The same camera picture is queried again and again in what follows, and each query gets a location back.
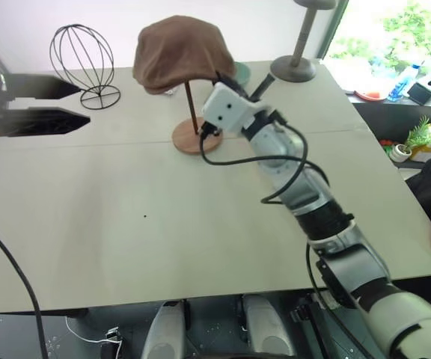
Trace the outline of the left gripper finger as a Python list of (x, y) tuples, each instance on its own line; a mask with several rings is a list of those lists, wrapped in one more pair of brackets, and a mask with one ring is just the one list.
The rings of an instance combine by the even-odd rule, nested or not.
[(52, 75), (11, 73), (5, 75), (4, 80), (12, 98), (62, 99), (81, 90)]
[(6, 136), (65, 135), (90, 121), (88, 116), (59, 108), (10, 110)]

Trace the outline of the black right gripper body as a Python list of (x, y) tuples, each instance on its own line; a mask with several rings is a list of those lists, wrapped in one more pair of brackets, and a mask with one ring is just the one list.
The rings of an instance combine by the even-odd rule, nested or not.
[(223, 76), (223, 83), (228, 86), (231, 90), (237, 93), (240, 97), (248, 100), (249, 102), (255, 102), (251, 96), (248, 95), (246, 90), (241, 86), (235, 79), (231, 77)]

